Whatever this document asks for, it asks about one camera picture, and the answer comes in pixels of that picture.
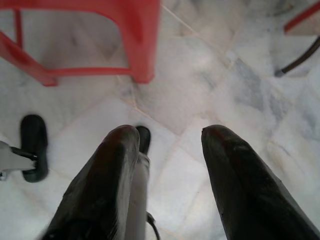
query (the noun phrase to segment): marble floor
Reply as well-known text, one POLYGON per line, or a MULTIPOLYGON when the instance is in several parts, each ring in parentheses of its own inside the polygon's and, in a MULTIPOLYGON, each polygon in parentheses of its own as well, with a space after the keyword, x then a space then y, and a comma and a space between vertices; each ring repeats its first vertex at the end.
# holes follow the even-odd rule
MULTIPOLYGON (((35 240, 71 179, 106 134, 152 132, 148 210, 163 240, 224 240, 205 166, 201 130, 222 124, 246 141, 320 229, 320 51, 282 78, 274 71, 315 37, 284 24, 312 0, 163 0, 155 78, 63 77, 45 88, 0 59, 0 140, 19 146, 19 122, 46 121, 49 175, 0 182, 1 239, 35 240)), ((25 48, 46 67, 127 66, 119 31, 92 13, 24 11, 25 48)), ((12 13, 0 29, 13 37, 12 13)), ((147 228, 147 239, 155 236, 147 228)))

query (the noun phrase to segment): black cable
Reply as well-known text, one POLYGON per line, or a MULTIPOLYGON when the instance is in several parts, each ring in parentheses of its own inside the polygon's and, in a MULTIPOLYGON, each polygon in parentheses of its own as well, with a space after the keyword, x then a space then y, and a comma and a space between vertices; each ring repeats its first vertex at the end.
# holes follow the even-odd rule
POLYGON ((156 227, 156 225, 155 225, 155 219, 154 219, 154 217, 153 217, 149 212, 146 213, 146 216, 147 216, 147 217, 146 217, 146 221, 147 221, 147 223, 150 224, 151 227, 153 228, 156 239, 157 239, 157 240, 161 240, 160 234, 159 234, 158 229, 157 229, 157 227, 156 227))

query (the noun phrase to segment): red plastic stool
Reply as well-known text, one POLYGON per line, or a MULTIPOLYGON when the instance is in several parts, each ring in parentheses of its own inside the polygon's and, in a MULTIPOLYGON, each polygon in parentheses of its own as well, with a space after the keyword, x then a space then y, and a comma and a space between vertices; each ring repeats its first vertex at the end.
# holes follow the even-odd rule
POLYGON ((0 32, 0 56, 46 87, 56 86, 61 76, 131 75, 141 84, 154 77, 160 0, 0 0, 1 9, 14 10, 16 43, 0 32), (120 29, 129 68, 43 67, 23 51, 20 9, 94 12, 112 19, 120 29))

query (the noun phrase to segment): black wire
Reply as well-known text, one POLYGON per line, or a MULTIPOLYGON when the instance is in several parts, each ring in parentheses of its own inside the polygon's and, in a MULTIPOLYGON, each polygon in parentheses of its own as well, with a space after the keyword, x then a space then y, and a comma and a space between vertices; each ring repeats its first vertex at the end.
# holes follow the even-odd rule
POLYGON ((157 227, 155 225, 155 219, 149 212, 146 213, 146 221, 153 228, 156 239, 157 240, 161 240, 160 234, 159 234, 158 229, 157 229, 157 227))

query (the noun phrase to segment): stool leg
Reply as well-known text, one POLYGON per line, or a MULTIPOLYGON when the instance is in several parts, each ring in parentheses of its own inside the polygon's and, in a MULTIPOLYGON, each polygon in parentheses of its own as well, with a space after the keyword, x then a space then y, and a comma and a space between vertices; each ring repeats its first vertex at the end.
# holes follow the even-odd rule
POLYGON ((155 62, 158 38, 158 23, 160 1, 150 0, 143 6, 132 3, 125 14, 125 21, 120 24, 120 30, 126 49, 131 75, 136 83, 147 84, 155 74, 155 62))
POLYGON ((295 60, 294 62, 290 63, 288 66, 277 70, 274 73, 275 77, 282 77, 283 75, 285 75, 286 73, 288 73, 289 71, 291 71, 292 69, 295 69, 296 67, 298 67, 300 64, 302 64, 304 61, 306 61, 308 58, 310 58, 316 51, 317 49, 320 47, 320 36, 318 36, 316 38, 316 40, 314 41, 314 43, 308 48, 307 51, 305 51, 304 54, 302 54, 297 60, 295 60))
POLYGON ((56 80, 48 71, 26 54, 16 43, 0 32, 0 56, 9 63, 34 77, 46 87, 56 86, 56 80))
POLYGON ((15 24, 15 40, 16 44, 23 49, 23 34, 22 34, 22 19, 21 11, 19 9, 14 10, 14 24, 15 24))

